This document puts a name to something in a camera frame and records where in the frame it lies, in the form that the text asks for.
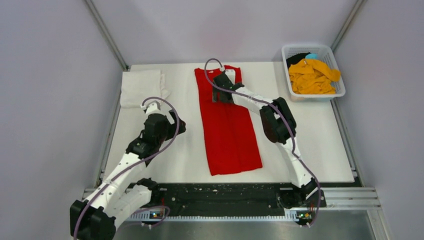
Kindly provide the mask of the red t-shirt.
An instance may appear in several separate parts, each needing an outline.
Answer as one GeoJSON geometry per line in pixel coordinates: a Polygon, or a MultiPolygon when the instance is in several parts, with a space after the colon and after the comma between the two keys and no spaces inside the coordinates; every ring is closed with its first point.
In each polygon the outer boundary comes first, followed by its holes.
{"type": "Polygon", "coordinates": [[[218,69],[196,68],[199,108],[203,126],[206,158],[210,174],[229,175],[260,169],[263,166],[249,110],[230,103],[213,102],[213,79],[218,69]]]}

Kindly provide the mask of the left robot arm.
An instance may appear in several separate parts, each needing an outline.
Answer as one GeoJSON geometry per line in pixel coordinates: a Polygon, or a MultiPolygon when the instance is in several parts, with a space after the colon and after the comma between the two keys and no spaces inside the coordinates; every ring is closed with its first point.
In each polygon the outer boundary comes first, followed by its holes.
{"type": "Polygon", "coordinates": [[[171,144],[176,136],[186,131],[185,122],[176,110],[163,113],[146,111],[147,119],[139,136],[132,140],[118,165],[102,184],[84,200],[76,200],[70,207],[70,235],[75,240],[111,240],[121,224],[140,207],[154,207],[160,202],[159,191],[152,188],[154,181],[137,185],[126,193],[136,176],[151,160],[171,144]]]}

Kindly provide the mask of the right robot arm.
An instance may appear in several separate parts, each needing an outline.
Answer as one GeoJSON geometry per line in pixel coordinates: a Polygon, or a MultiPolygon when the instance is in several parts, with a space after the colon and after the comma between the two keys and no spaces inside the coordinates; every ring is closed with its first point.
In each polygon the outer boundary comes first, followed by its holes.
{"type": "Polygon", "coordinates": [[[214,77],[211,84],[215,102],[234,104],[260,116],[265,136],[277,146],[285,161],[294,202],[307,206],[320,184],[301,158],[296,139],[297,123],[286,100],[256,94],[242,83],[233,83],[225,72],[214,77]]]}

